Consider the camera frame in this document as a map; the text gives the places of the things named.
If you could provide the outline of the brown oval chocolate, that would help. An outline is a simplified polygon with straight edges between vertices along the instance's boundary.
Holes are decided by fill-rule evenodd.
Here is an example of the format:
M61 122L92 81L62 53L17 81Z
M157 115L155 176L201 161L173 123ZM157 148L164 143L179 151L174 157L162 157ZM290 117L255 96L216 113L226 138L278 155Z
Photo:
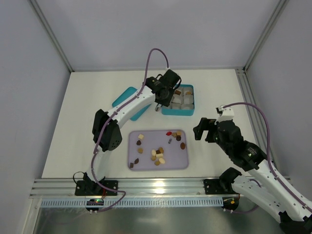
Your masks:
M182 150L184 150L184 149L186 148L185 143L184 143L184 142L183 142L183 143L181 143L181 144L180 144L180 147L181 147L181 149L182 149Z

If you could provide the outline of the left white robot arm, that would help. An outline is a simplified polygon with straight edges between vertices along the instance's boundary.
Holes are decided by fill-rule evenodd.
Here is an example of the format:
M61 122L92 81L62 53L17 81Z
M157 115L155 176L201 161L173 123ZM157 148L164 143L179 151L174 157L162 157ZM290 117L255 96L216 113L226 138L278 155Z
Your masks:
M93 141L95 142L94 156L89 172L83 173L83 179L75 182L76 196L95 195L100 196L105 192L116 196L119 191L117 185L105 186L105 176L96 176L95 161L98 147L103 153L109 153L116 149L122 142L122 126L139 110L155 102L157 106L169 106L175 90L181 84L181 77L167 69L157 77L145 77L142 86L121 104L105 112L102 109L95 114L92 127Z

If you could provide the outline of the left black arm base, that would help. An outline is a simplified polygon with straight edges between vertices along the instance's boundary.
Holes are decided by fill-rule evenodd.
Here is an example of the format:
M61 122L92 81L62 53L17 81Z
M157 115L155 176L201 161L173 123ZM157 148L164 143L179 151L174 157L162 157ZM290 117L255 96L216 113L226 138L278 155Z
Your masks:
M99 181L101 184L101 186L99 186L95 181L91 180L86 172L76 172L72 179L76 185L76 196L117 196L117 180L106 180L103 178Z

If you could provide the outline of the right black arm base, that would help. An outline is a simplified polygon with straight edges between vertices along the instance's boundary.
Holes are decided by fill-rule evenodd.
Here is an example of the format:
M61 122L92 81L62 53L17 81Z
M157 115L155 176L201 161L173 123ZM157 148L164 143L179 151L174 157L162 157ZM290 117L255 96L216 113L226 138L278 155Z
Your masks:
M231 195L237 194L232 189L234 180L241 176L242 173L235 168L228 168L223 172L219 178L216 179L204 179L204 190L206 195Z

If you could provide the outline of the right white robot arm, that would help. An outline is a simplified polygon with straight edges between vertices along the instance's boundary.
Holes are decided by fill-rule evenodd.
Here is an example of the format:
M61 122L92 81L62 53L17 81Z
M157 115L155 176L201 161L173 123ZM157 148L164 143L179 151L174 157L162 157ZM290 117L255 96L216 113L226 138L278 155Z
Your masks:
M262 184L258 187L240 171L229 168L218 179L222 189L247 197L269 213L286 234L312 232L311 201L291 186L257 145L244 140L232 120L217 122L203 117L193 128L195 140L201 140L204 131L208 132L206 142L217 144L234 165Z

